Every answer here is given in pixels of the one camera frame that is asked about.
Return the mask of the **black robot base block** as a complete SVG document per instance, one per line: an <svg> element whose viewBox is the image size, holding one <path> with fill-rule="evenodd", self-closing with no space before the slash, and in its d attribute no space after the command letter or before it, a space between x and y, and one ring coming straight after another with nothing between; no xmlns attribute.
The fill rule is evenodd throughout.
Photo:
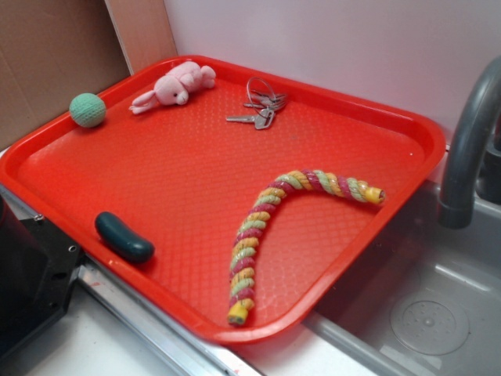
<svg viewBox="0 0 501 376"><path fill-rule="evenodd" d="M48 219L18 219L1 200L1 360L66 314L82 258Z"/></svg>

